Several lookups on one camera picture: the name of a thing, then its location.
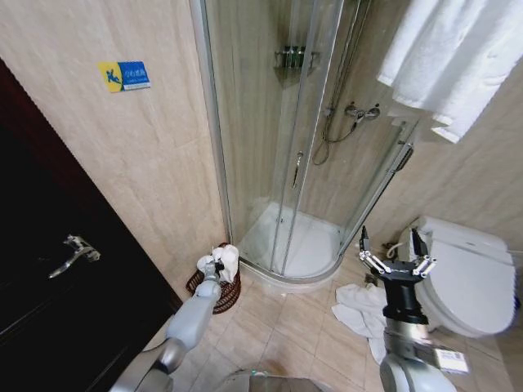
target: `blue sign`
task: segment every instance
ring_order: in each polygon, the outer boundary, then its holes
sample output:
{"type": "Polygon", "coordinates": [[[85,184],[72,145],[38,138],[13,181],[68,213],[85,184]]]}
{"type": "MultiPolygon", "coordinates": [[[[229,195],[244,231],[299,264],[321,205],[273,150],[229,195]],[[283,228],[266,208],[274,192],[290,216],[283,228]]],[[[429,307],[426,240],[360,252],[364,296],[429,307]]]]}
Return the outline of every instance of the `blue sign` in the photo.
{"type": "Polygon", "coordinates": [[[111,92],[150,87],[142,61],[101,62],[98,68],[111,92]]]}

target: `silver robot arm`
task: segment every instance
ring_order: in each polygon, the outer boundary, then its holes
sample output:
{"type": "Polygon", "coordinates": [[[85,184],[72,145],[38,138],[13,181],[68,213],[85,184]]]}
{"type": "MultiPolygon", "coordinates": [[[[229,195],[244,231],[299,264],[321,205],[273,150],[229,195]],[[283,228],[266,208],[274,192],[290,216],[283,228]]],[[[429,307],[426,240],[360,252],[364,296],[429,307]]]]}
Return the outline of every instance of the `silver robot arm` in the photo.
{"type": "Polygon", "coordinates": [[[203,282],[194,295],[177,311],[169,323],[167,339],[159,346],[139,353],[111,388],[110,392],[171,392],[168,376],[186,354],[201,341],[221,295],[215,262],[205,265],[203,282]]]}
{"type": "Polygon", "coordinates": [[[360,259],[385,285],[387,318],[384,340],[387,356],[380,366],[386,392],[456,392],[443,372],[468,372],[462,353],[432,343],[428,320],[416,299],[414,285],[436,267],[427,245],[413,229],[414,262],[381,261],[370,252],[365,226],[361,232],[360,259]]]}

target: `door handle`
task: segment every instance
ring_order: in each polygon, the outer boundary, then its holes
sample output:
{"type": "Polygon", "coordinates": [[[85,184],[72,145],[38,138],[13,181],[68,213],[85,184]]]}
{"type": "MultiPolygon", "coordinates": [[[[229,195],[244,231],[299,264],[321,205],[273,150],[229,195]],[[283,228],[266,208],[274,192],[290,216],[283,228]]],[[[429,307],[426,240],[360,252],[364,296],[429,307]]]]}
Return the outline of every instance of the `door handle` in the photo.
{"type": "Polygon", "coordinates": [[[412,146],[412,144],[408,143],[407,146],[409,147],[409,149],[405,153],[404,157],[401,159],[400,163],[398,164],[398,167],[395,169],[396,173],[405,167],[410,157],[412,157],[412,154],[414,154],[414,147],[412,146]]]}
{"type": "Polygon", "coordinates": [[[297,172],[300,170],[300,162],[303,158],[303,151],[298,151],[297,157],[296,157],[296,168],[294,169],[294,178],[293,178],[293,189],[296,188],[296,179],[297,179],[297,172]]]}
{"type": "Polygon", "coordinates": [[[90,262],[98,261],[100,259],[100,253],[82,237],[69,234],[67,239],[64,241],[64,244],[69,245],[74,249],[73,255],[65,261],[60,267],[52,271],[49,275],[49,279],[53,279],[58,275],[64,273],[68,270],[73,263],[78,260],[80,257],[85,256],[90,262]]]}

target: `white cloth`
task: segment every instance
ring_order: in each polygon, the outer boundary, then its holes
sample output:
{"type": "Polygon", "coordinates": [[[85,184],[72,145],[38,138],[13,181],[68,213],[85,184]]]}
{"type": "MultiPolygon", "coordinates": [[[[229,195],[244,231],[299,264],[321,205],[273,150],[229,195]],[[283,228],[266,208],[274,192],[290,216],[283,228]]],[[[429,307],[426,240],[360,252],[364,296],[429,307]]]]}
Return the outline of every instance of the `white cloth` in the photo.
{"type": "Polygon", "coordinates": [[[411,0],[378,74],[454,143],[523,55],[521,0],[411,0]]]}
{"type": "Polygon", "coordinates": [[[354,333],[365,336],[374,360],[381,363],[386,354],[383,341],[386,322],[382,314],[387,305],[385,290],[373,284],[367,287],[348,284],[336,289],[336,302],[337,305],[332,307],[336,319],[354,333]]]}
{"type": "Polygon", "coordinates": [[[196,268],[198,268],[200,271],[202,271],[205,274],[205,265],[207,265],[211,261],[214,261],[214,257],[212,257],[210,255],[203,256],[196,263],[196,268]]]}
{"type": "Polygon", "coordinates": [[[223,269],[220,271],[220,280],[228,283],[233,283],[235,276],[238,273],[238,259],[239,251],[237,247],[232,245],[225,245],[224,247],[216,247],[212,250],[212,255],[201,257],[196,263],[196,267],[205,272],[205,265],[212,261],[222,263],[223,269]]]}
{"type": "Polygon", "coordinates": [[[224,269],[220,271],[220,277],[228,283],[233,283],[236,273],[238,272],[238,248],[232,245],[226,245],[221,252],[221,262],[224,269]]]}

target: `white toilet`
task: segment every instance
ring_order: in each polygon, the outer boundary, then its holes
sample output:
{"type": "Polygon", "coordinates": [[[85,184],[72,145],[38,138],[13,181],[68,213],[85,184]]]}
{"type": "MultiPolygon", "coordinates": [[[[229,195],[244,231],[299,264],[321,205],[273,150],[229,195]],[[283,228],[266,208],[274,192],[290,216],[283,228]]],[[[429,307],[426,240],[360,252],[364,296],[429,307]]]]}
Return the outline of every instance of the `white toilet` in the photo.
{"type": "Polygon", "coordinates": [[[416,285],[429,328],[469,337],[491,335],[514,316],[515,269],[505,242],[493,235],[421,216],[400,236],[400,260],[414,260],[411,229],[427,243],[437,266],[416,285]]]}

